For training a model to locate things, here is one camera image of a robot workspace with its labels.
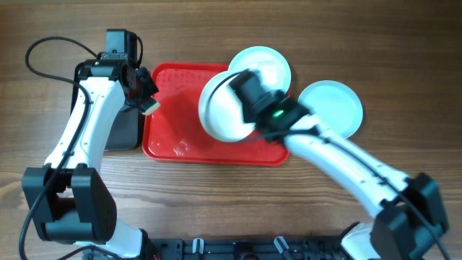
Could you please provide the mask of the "green yellow sponge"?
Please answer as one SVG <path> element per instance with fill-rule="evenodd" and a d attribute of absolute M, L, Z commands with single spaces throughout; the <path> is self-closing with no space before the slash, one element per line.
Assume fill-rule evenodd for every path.
<path fill-rule="evenodd" d="M 151 115 L 154 111 L 156 111 L 160 107 L 160 103 L 151 97 L 148 101 L 142 103 L 140 105 L 140 113 L 148 116 Z"/>

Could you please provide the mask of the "light blue plate top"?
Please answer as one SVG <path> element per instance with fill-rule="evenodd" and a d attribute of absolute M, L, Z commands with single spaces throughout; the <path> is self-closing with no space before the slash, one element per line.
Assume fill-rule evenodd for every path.
<path fill-rule="evenodd" d="M 266 46 L 253 46 L 239 52 L 230 62 L 229 71 L 256 70 L 268 89 L 281 90 L 287 94 L 292 73 L 285 57 Z"/>

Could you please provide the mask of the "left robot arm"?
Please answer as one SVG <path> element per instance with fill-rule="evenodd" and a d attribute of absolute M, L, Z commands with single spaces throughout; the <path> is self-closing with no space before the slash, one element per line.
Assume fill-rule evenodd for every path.
<path fill-rule="evenodd" d="M 19 235 L 34 226 L 42 241 L 91 250 L 111 259 L 155 259 L 147 232 L 118 219 L 116 203 L 100 177 L 103 153 L 117 115 L 134 110 L 149 115 L 159 108 L 158 89 L 141 65 L 141 38 L 109 29 L 103 52 L 80 63 L 71 80 L 76 99 L 64 132 L 43 166 L 22 177 L 29 212 Z"/>

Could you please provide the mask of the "light blue plate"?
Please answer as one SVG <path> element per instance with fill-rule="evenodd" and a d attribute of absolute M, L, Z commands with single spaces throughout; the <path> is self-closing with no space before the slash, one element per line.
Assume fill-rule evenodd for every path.
<path fill-rule="evenodd" d="M 364 117 L 357 94 L 345 84 L 333 80 L 310 84 L 300 93 L 298 102 L 311 109 L 343 138 L 355 134 Z"/>
<path fill-rule="evenodd" d="M 253 46 L 239 52 L 230 62 L 229 71 L 256 70 L 268 89 L 281 90 L 287 94 L 292 73 L 285 57 L 266 46 Z"/>

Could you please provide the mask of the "white plate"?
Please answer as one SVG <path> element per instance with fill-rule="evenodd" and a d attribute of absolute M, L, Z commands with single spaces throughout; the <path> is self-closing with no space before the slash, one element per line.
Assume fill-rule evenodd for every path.
<path fill-rule="evenodd" d="M 213 76 L 201 91 L 199 120 L 204 131 L 221 142 L 238 142 L 254 130 L 254 123 L 243 121 L 243 105 L 229 83 L 238 71 L 224 71 Z"/>

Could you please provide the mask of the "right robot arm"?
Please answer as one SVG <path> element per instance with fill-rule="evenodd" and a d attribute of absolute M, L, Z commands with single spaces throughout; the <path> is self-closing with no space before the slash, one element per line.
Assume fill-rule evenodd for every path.
<path fill-rule="evenodd" d="M 320 168 L 355 197 L 373 218 L 354 226 L 341 247 L 353 259 L 421 259 L 441 241 L 449 223 L 437 183 L 412 178 L 341 138 L 314 112 L 281 91 L 238 90 L 246 123 L 292 154 Z"/>

